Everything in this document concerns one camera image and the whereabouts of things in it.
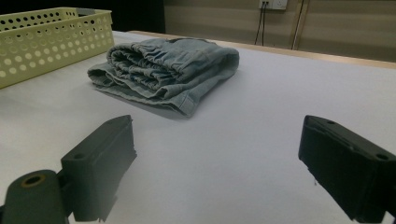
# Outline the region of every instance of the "wall socket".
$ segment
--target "wall socket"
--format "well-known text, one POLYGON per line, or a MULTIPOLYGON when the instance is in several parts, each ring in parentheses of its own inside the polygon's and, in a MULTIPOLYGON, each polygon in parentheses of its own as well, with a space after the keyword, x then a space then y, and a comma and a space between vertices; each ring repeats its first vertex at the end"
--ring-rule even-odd
POLYGON ((286 10, 288 0, 259 0, 259 9, 262 8, 262 4, 267 3, 266 9, 274 10, 286 10))

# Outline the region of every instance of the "white table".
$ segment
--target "white table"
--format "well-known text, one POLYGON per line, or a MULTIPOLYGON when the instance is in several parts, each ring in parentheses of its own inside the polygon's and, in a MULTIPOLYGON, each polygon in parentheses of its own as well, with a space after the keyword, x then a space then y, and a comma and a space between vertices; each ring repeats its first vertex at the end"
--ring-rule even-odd
POLYGON ((96 91, 86 72, 105 54, 0 90, 0 202, 13 180, 61 170, 88 134, 130 114, 138 156, 108 224, 352 223, 298 159, 304 116, 396 153, 396 69, 237 49, 237 73, 191 119, 96 91))

